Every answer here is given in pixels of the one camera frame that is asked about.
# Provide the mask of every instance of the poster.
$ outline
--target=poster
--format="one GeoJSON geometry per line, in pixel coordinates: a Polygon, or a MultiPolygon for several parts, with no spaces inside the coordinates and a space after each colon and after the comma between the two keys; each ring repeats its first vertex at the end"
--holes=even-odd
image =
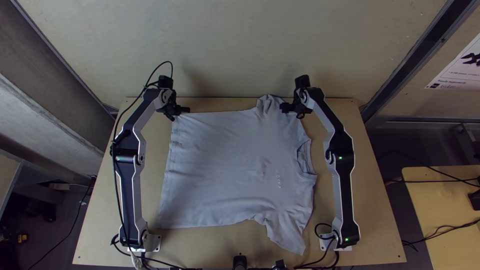
{"type": "Polygon", "coordinates": [[[480,90],[480,34],[425,89],[480,90]]]}

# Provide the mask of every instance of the black cable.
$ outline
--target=black cable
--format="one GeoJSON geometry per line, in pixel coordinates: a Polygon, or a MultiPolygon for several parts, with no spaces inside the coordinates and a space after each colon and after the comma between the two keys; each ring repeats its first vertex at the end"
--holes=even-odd
{"type": "Polygon", "coordinates": [[[475,225],[475,224],[477,224],[477,223],[479,223],[479,222],[480,222],[480,218],[477,218],[477,219],[475,219],[475,220],[472,221],[472,222],[465,223],[465,224],[460,225],[460,226],[442,225],[442,226],[436,228],[436,230],[435,230],[434,233],[432,233],[432,234],[430,234],[429,236],[426,236],[426,237],[424,237],[424,238],[422,238],[422,239],[420,239],[420,240],[416,240],[416,241],[410,242],[410,241],[407,241],[407,240],[403,240],[403,239],[402,239],[401,241],[402,241],[403,246],[409,246],[409,247],[417,250],[416,248],[414,248],[414,246],[413,246],[414,244],[417,244],[417,243],[420,243],[420,242],[424,242],[424,241],[427,241],[427,240],[430,240],[430,239],[433,239],[433,238],[442,236],[442,235],[444,235],[444,234],[446,234],[446,233],[449,233],[449,232],[451,232],[451,231],[455,231],[455,230],[458,230],[458,229],[462,229],[462,228],[467,228],[467,227],[473,226],[473,225],[475,225]],[[450,228],[450,229],[447,229],[447,230],[444,230],[444,231],[438,233],[439,230],[442,229],[442,228],[450,228]]]}
{"type": "Polygon", "coordinates": [[[293,269],[312,269],[312,270],[327,270],[327,269],[332,269],[332,270],[335,270],[335,268],[337,267],[337,264],[339,262],[339,259],[340,259],[340,254],[338,251],[335,251],[335,261],[333,262],[332,265],[330,266],[311,266],[313,264],[317,264],[319,262],[321,262],[325,256],[327,256],[327,251],[329,250],[330,246],[332,245],[332,243],[334,242],[335,240],[335,236],[332,235],[330,237],[327,237],[327,238],[323,238],[319,235],[319,233],[317,232],[317,228],[319,226],[327,226],[327,227],[330,227],[332,228],[331,225],[327,224],[327,223],[318,223],[317,225],[315,225],[315,228],[313,229],[314,232],[315,232],[315,235],[320,238],[320,239],[323,239],[323,240],[330,240],[330,242],[328,243],[328,245],[326,246],[326,250],[325,250],[325,253],[323,254],[323,256],[316,260],[316,261],[313,261],[313,262],[308,262],[308,263],[304,263],[304,264],[301,264],[301,265],[298,265],[298,266],[295,266],[293,267],[293,269]]]}
{"type": "Polygon", "coordinates": [[[387,181],[387,182],[404,182],[404,183],[462,182],[462,183],[465,183],[465,184],[467,184],[467,185],[480,188],[480,185],[478,185],[478,184],[473,184],[473,183],[467,182],[467,181],[476,180],[477,178],[460,179],[460,178],[458,178],[458,177],[455,177],[455,176],[450,175],[450,174],[448,174],[448,173],[445,173],[445,172],[443,172],[443,171],[440,171],[440,170],[437,170],[437,169],[435,169],[435,168],[432,168],[431,166],[429,166],[429,165],[421,162],[420,160],[418,160],[418,159],[416,159],[416,158],[414,158],[414,157],[412,157],[412,156],[410,156],[410,155],[408,155],[408,154],[406,154],[406,153],[403,153],[403,152],[401,152],[401,151],[399,151],[399,150],[392,150],[392,151],[388,151],[388,152],[386,152],[386,153],[383,153],[382,155],[380,155],[380,156],[377,158],[377,161],[380,161],[380,160],[383,159],[384,157],[386,157],[386,156],[388,156],[388,155],[390,155],[390,154],[393,154],[393,153],[396,153],[396,154],[398,154],[398,155],[400,155],[400,156],[403,156],[403,157],[408,158],[408,159],[410,159],[410,160],[412,160],[412,161],[415,161],[416,163],[422,165],[423,167],[426,167],[426,168],[428,168],[428,169],[430,169],[430,170],[432,170],[432,171],[434,171],[434,172],[437,172],[437,173],[439,173],[439,174],[441,174],[441,175],[450,177],[450,178],[455,179],[455,180],[446,180],[446,181],[404,181],[404,180],[390,180],[390,181],[387,181]]]}
{"type": "Polygon", "coordinates": [[[77,219],[79,218],[79,214],[80,214],[80,209],[82,208],[82,203],[84,202],[85,200],[85,197],[87,197],[87,194],[89,193],[90,191],[90,187],[92,186],[92,184],[94,183],[94,180],[96,178],[95,177],[91,177],[90,178],[90,184],[88,184],[88,187],[86,188],[86,192],[85,194],[83,195],[83,198],[81,198],[81,201],[80,201],[80,205],[78,206],[78,210],[76,212],[76,217],[75,217],[75,220],[73,221],[73,224],[71,225],[71,228],[70,228],[70,231],[68,232],[68,234],[60,241],[58,242],[54,247],[52,247],[49,251],[47,251],[47,253],[45,253],[39,260],[37,260],[34,264],[32,264],[28,270],[32,269],[34,266],[36,266],[41,260],[43,260],[50,252],[52,252],[56,247],[58,247],[63,241],[65,241],[65,239],[67,239],[71,234],[72,234],[72,231],[74,230],[74,227],[75,227],[75,224],[77,223],[77,219]]]}
{"type": "Polygon", "coordinates": [[[327,251],[329,250],[330,245],[334,242],[334,240],[335,239],[330,240],[330,242],[326,246],[325,253],[323,253],[323,256],[320,259],[318,259],[316,261],[312,261],[312,262],[308,262],[308,263],[304,263],[304,264],[301,264],[301,265],[294,266],[293,269],[304,269],[306,266],[317,264],[317,263],[321,262],[325,258],[325,256],[327,256],[327,251]]]}
{"type": "Polygon", "coordinates": [[[327,238],[322,238],[319,233],[317,232],[317,228],[319,226],[328,226],[328,227],[332,227],[331,225],[328,225],[327,223],[318,223],[317,225],[315,225],[315,228],[313,229],[313,231],[315,232],[315,235],[316,237],[320,238],[320,239],[323,239],[323,240],[328,240],[328,239],[331,239],[330,237],[327,237],[327,238]]]}
{"type": "Polygon", "coordinates": [[[143,266],[143,268],[145,268],[146,270],[151,270],[150,268],[147,267],[147,265],[145,264],[145,252],[142,252],[141,253],[141,265],[143,266]]]}
{"type": "MultiPolygon", "coordinates": [[[[152,76],[154,75],[154,73],[164,64],[166,63],[169,63],[171,65],[171,72],[170,72],[170,78],[173,78],[174,76],[174,64],[172,64],[172,62],[170,61],[163,61],[162,63],[160,63],[153,71],[152,73],[150,74],[150,76],[148,77],[148,79],[146,80],[146,83],[145,83],[145,86],[143,87],[143,89],[141,90],[140,94],[135,98],[135,100],[130,104],[130,106],[128,106],[124,111],[122,111],[122,113],[118,116],[117,120],[116,120],[116,123],[115,123],[115,128],[113,129],[113,140],[112,140],[112,144],[115,144],[117,143],[115,141],[115,137],[117,136],[117,129],[118,129],[118,126],[119,126],[119,122],[120,122],[120,119],[122,118],[122,116],[125,114],[126,111],[130,110],[130,108],[137,102],[137,100],[139,100],[139,98],[142,96],[142,94],[145,92],[145,90],[149,87],[149,82],[150,82],[150,79],[152,79],[152,76]]],[[[119,197],[119,190],[118,190],[118,185],[117,185],[117,173],[115,171],[115,152],[112,151],[111,153],[111,160],[112,160],[112,164],[113,164],[113,180],[114,180],[114,186],[115,186],[115,194],[116,194],[116,203],[117,203],[117,206],[118,206],[118,214],[120,215],[120,223],[121,223],[121,227],[123,228],[123,233],[125,234],[125,236],[130,236],[129,234],[127,234],[127,229],[125,229],[125,224],[124,224],[124,219],[123,219],[123,215],[122,215],[122,207],[120,206],[120,197],[119,197]]],[[[129,250],[132,250],[130,248],[130,243],[129,241],[127,240],[126,241],[126,244],[128,246],[128,249],[129,250]]]]}
{"type": "MultiPolygon", "coordinates": [[[[117,246],[117,244],[119,243],[119,241],[116,240],[117,237],[119,237],[118,233],[113,236],[113,238],[111,239],[110,245],[113,245],[113,246],[115,247],[115,249],[116,249],[118,252],[120,252],[121,254],[130,257],[130,254],[121,251],[120,248],[117,246]]],[[[177,265],[175,265],[175,264],[171,264],[171,263],[164,262],[164,261],[161,261],[161,260],[158,260],[158,259],[152,259],[152,258],[146,257],[144,252],[142,252],[142,254],[141,254],[141,256],[140,256],[139,258],[140,258],[141,260],[147,260],[147,261],[157,262],[157,263],[160,263],[160,264],[164,264],[164,265],[166,265],[166,266],[169,266],[169,267],[175,267],[175,268],[178,268],[178,269],[180,269],[180,270],[183,270],[183,269],[184,269],[183,267],[177,266],[177,265]]]]}

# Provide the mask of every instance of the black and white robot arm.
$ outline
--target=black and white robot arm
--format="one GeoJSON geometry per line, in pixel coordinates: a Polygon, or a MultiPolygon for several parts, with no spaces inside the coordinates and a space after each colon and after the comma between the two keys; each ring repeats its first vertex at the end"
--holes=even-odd
{"type": "Polygon", "coordinates": [[[133,252],[160,250],[161,236],[149,233],[147,222],[142,217],[140,173],[145,166],[147,142],[141,131],[155,112],[163,113],[171,121],[180,113],[190,112],[190,108],[177,105],[173,83],[170,77],[160,76],[156,88],[145,90],[143,101],[123,124],[110,147],[120,183],[122,226],[119,240],[122,246],[129,247],[133,252]]]}
{"type": "Polygon", "coordinates": [[[325,160],[332,174],[333,195],[335,200],[335,218],[331,223],[331,232],[321,234],[320,246],[325,250],[351,250],[351,246],[360,240],[359,226],[354,219],[351,174],[355,167],[355,152],[352,137],[345,131],[344,125],[325,102],[320,88],[311,87],[308,75],[295,79],[293,103],[282,103],[283,113],[296,112],[301,119],[305,114],[315,112],[325,126],[328,136],[323,143],[325,160]]]}

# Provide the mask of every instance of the wooden desk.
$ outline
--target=wooden desk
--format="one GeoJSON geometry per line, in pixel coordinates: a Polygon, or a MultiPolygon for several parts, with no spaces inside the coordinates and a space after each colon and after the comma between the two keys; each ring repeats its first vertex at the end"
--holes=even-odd
{"type": "Polygon", "coordinates": [[[0,154],[0,218],[9,201],[20,163],[0,154]]]}
{"type": "MultiPolygon", "coordinates": [[[[120,111],[132,100],[126,99],[120,111]]],[[[192,112],[219,112],[250,109],[256,105],[256,100],[179,98],[178,103],[190,107],[192,112]]],[[[353,251],[340,253],[338,265],[405,262],[397,225],[357,104],[352,99],[329,99],[328,103],[353,137],[356,152],[352,186],[355,219],[360,227],[361,240],[353,251]]],[[[126,113],[120,124],[128,116],[129,113],[126,113]]],[[[318,260],[322,252],[314,226],[320,222],[331,223],[335,215],[332,176],[323,158],[323,141],[327,131],[314,114],[307,115],[302,123],[312,139],[312,162],[319,175],[315,185],[314,210],[303,232],[307,246],[303,256],[278,247],[268,239],[265,227],[252,220],[228,226],[153,230],[162,235],[162,246],[160,252],[148,253],[147,256],[189,268],[231,268],[233,256],[239,253],[247,256],[249,267],[271,267],[279,259],[284,259],[288,266],[318,260]]],[[[141,174],[142,212],[150,225],[154,224],[158,211],[171,130],[172,123],[163,114],[157,113],[142,131],[147,142],[146,163],[141,174]]],[[[110,246],[112,236],[118,233],[120,227],[112,173],[112,158],[107,148],[81,229],[74,264],[132,265],[129,257],[110,246]]],[[[333,262],[335,255],[330,253],[322,265],[333,262]]]]}
{"type": "MultiPolygon", "coordinates": [[[[480,165],[434,168],[460,179],[480,175],[480,165]]],[[[405,181],[452,180],[426,167],[403,168],[402,175],[405,181]]],[[[459,226],[480,218],[480,211],[473,210],[467,196],[468,193],[477,191],[477,187],[456,182],[407,183],[406,186],[424,236],[432,234],[442,225],[459,226]]],[[[477,224],[451,231],[426,241],[426,246],[435,270],[477,269],[480,226],[477,224]]]]}

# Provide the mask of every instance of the wall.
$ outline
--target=wall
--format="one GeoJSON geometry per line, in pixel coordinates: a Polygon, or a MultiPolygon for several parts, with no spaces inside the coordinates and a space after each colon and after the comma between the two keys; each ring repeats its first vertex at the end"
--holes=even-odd
{"type": "Polygon", "coordinates": [[[96,175],[103,152],[0,73],[0,134],[80,175],[96,175]]]}
{"type": "Polygon", "coordinates": [[[478,91],[424,89],[480,32],[480,7],[380,112],[383,116],[480,118],[478,91]]]}
{"type": "Polygon", "coordinates": [[[8,0],[0,0],[0,73],[74,132],[105,150],[113,119],[8,0]]]}
{"type": "Polygon", "coordinates": [[[100,100],[118,108],[165,60],[183,97],[291,96],[294,78],[309,74],[328,97],[361,105],[446,0],[18,2],[100,100]]]}

